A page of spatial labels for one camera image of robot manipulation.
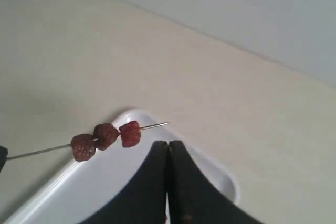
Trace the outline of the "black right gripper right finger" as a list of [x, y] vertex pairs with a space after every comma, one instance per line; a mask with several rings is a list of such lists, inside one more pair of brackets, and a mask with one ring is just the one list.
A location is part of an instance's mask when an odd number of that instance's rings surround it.
[[170, 223], [260, 223], [210, 183], [181, 141], [169, 143], [167, 196]]

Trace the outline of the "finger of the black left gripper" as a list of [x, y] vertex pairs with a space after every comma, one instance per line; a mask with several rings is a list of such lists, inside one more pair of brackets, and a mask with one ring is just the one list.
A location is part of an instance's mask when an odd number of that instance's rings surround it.
[[8, 156], [8, 149], [0, 146], [0, 172], [2, 171]]

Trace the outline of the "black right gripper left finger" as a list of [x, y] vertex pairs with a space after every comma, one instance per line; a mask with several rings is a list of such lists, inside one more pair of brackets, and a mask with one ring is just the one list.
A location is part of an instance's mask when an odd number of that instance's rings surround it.
[[167, 155], [167, 142], [154, 142], [125, 187], [82, 223], [165, 223]]

